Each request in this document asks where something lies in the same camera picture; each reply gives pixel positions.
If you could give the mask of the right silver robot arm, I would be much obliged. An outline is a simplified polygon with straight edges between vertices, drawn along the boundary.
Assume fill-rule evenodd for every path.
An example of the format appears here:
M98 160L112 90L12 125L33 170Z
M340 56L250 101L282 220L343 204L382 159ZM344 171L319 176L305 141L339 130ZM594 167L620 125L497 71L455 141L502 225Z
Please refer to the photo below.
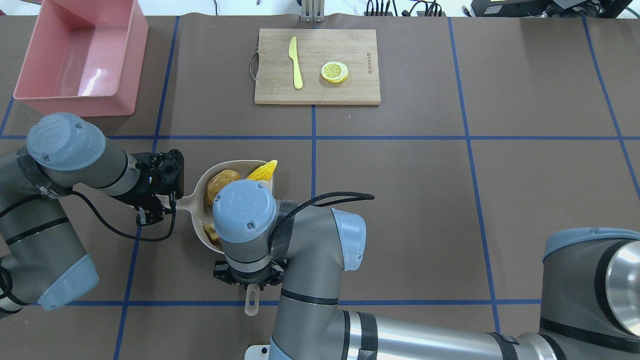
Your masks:
M567 228L542 255L538 328L510 336L346 310L346 277L363 264L368 226L326 193L277 199L262 181L241 179L209 197L225 260L215 275L243 285L280 285L267 344L270 360L637 360L639 233Z

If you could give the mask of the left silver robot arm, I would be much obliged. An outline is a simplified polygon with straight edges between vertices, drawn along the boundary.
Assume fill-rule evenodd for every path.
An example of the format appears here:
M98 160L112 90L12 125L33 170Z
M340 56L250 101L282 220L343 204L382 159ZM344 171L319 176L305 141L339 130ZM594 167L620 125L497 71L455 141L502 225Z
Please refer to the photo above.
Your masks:
M138 227L176 217L183 198L185 158L179 150L128 153L94 124L70 112L44 116L25 144L1 155L2 318L38 303L50 311L91 292L98 271L60 199L82 199L110 231L84 194L83 184L134 208Z

